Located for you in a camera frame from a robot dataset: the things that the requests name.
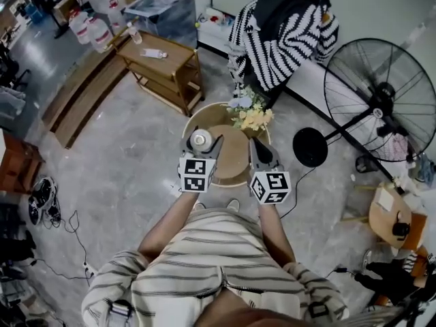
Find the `plastic-covered box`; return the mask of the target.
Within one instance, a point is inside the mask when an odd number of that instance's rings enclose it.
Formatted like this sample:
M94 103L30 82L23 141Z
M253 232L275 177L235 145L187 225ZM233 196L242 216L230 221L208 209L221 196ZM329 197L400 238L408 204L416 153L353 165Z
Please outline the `plastic-covered box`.
M125 20L136 20L141 31L196 48L198 42L194 0L136 0L123 12Z

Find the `pink cloth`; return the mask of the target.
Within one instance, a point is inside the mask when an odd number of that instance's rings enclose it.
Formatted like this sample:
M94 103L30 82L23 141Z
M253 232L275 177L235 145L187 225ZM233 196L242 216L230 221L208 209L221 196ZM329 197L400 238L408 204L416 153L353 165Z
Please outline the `pink cloth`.
M414 159L414 148L409 138L401 134L393 134L388 141L388 159L390 161L405 161Z

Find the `small black device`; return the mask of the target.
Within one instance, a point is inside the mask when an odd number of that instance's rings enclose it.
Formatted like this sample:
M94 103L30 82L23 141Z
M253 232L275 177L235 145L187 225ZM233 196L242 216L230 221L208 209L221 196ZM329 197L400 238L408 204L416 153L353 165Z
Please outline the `small black device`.
M397 221L393 224L392 235L399 241L404 241L410 233L411 226L409 223L403 223Z

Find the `clear glass bottle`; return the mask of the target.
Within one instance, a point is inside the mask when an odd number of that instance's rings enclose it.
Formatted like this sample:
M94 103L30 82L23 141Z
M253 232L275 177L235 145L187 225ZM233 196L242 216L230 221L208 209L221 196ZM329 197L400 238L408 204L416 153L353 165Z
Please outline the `clear glass bottle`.
M206 129L195 129L189 137L189 143L193 150L205 152L212 147L213 137Z

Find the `round wooden side table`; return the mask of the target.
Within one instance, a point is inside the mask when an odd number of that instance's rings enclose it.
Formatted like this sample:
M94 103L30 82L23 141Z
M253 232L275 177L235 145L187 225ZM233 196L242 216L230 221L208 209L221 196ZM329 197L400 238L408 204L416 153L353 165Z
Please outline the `round wooden side table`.
M380 187L393 189L396 192L396 210L385 212L374 203L375 192ZM357 221L367 224L383 243L390 245L394 249L408 251L417 251L419 249L427 229L427 215L412 210L404 200L404 197L394 187L389 187L385 183L381 183L378 186L355 185L354 191L372 193L368 213L361 215L355 208L347 208L341 216L342 222ZM409 223L411 226L410 233L404 241L399 241L392 235L393 224L397 221Z

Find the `brown wooden cabinet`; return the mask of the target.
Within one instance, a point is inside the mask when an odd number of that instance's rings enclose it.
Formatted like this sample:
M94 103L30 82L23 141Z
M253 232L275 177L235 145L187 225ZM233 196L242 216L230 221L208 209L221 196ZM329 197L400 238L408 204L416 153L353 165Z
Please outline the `brown wooden cabinet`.
M35 145L0 129L0 191L30 194L43 163Z

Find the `person's left forearm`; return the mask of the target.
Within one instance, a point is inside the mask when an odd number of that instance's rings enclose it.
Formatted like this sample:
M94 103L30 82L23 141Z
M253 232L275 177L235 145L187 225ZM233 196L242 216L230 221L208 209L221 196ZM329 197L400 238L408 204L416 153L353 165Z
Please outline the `person's left forearm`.
M198 193L183 192L145 235L138 247L138 252L148 261L156 259L185 226L198 197Z

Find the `wooden step platform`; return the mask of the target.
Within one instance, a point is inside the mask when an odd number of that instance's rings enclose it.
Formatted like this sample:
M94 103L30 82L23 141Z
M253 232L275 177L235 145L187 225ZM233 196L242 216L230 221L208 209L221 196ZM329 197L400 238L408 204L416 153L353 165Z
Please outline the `wooden step platform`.
M127 73L115 50L93 51L76 66L42 116L63 148L72 148L99 105Z

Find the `standing clear water bottle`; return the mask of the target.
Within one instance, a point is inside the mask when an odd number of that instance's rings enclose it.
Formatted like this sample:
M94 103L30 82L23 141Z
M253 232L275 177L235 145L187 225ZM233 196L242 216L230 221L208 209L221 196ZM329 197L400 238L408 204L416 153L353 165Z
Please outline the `standing clear water bottle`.
M137 30L137 28L133 24L133 22L127 23L127 31L128 31L129 35L131 36L131 38L135 44L142 43L142 36L141 36L139 30Z

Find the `round glass-top side table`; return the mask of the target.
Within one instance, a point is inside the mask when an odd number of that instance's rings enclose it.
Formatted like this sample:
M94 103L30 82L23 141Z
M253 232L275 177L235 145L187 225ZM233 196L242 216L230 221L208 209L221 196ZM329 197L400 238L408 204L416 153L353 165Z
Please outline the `round glass-top side table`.
M212 137L223 136L223 146L217 160L217 169L212 184L231 188L244 185L249 178L249 139L258 138L262 143L270 143L267 129L240 130L233 126L233 114L227 110L227 104L217 102L209 104L195 112L188 120L183 135L195 127L209 131Z

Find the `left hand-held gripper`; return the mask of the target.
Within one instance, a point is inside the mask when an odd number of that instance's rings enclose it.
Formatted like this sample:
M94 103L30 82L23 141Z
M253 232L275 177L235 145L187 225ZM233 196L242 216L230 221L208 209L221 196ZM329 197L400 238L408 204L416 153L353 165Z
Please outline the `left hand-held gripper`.
M192 193L206 193L210 187L215 171L217 159L223 146L223 135L215 138L204 154L196 157L191 144L191 136L195 130L188 131L181 139L181 156L178 163L178 173L181 180L181 191Z

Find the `striped white shirt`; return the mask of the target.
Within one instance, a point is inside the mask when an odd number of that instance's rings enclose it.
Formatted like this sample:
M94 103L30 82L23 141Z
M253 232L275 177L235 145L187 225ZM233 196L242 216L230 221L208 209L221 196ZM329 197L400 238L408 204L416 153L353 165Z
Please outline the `striped white shirt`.
M335 322L349 311L340 291L302 264L280 266L258 224L225 208L190 214L160 255L134 250L101 267L82 302L87 327L193 327L222 289L250 307L308 322Z

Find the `wooden shelf cart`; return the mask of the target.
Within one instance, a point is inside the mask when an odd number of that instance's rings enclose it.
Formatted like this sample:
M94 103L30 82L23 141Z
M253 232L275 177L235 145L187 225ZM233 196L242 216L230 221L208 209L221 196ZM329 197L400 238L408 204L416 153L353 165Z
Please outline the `wooden shelf cart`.
M127 69L146 93L181 114L191 117L195 106L205 99L202 73L196 49L141 31L142 43L132 39L116 47ZM168 53L165 59L142 57L143 48Z

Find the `yellow flower bouquet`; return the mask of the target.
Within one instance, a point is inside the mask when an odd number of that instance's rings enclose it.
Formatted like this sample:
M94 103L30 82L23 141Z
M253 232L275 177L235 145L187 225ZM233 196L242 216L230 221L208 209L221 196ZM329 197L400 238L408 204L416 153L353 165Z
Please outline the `yellow flower bouquet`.
M229 113L232 126L239 130L265 130L274 119L274 113L266 109L263 97L250 86L243 88L239 95L222 106Z

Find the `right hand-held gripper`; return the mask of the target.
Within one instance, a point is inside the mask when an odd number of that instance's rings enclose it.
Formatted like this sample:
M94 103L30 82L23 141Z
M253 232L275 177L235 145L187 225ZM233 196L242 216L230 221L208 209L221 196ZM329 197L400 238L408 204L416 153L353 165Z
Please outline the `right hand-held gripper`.
M262 205L283 203L291 193L292 186L290 173L281 165L278 152L258 138L251 138L249 161L250 195Z

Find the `white flat box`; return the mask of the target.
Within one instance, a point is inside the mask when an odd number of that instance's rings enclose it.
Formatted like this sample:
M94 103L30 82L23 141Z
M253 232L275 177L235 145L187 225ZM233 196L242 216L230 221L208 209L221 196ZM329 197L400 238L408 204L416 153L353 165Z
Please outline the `white flat box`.
M385 212L396 210L396 192L380 187L375 192L374 203Z

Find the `black standing fan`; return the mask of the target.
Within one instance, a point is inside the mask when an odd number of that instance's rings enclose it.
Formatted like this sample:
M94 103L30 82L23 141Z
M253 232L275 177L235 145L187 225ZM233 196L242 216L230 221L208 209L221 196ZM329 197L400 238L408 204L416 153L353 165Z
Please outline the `black standing fan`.
M436 90L414 56L392 42L362 38L342 45L330 58L322 93L335 130L324 135L303 128L293 139L297 160L316 168L328 156L335 136L351 138L375 160L411 162L436 135ZM393 134L409 138L413 160L390 161Z

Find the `black and white striped sweater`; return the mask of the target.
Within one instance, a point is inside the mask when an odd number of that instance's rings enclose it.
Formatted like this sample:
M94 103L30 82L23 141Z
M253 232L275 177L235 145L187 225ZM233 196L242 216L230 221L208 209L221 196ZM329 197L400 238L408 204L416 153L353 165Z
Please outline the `black and white striped sweater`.
M233 79L234 96L248 85L251 70L263 91L271 91L287 82L306 60L323 63L337 44L339 23L329 2L310 2L293 7L278 30L262 36L268 27L255 16L258 0L250 1L238 13L228 38L228 68Z

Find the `lying clear plastic bottle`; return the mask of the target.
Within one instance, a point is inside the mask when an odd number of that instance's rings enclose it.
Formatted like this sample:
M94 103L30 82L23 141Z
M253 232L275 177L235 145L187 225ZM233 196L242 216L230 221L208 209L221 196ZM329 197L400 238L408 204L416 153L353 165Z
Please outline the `lying clear plastic bottle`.
M165 59L168 57L168 53L152 48L143 48L140 52L142 57L152 58L152 59Z

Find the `person's right forearm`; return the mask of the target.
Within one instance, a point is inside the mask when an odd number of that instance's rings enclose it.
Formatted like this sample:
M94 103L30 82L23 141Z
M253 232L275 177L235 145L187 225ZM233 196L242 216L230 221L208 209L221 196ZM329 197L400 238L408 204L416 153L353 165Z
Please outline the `person's right forearm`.
M295 262L294 251L287 239L275 205L260 204L258 213L264 244L272 259L280 266Z

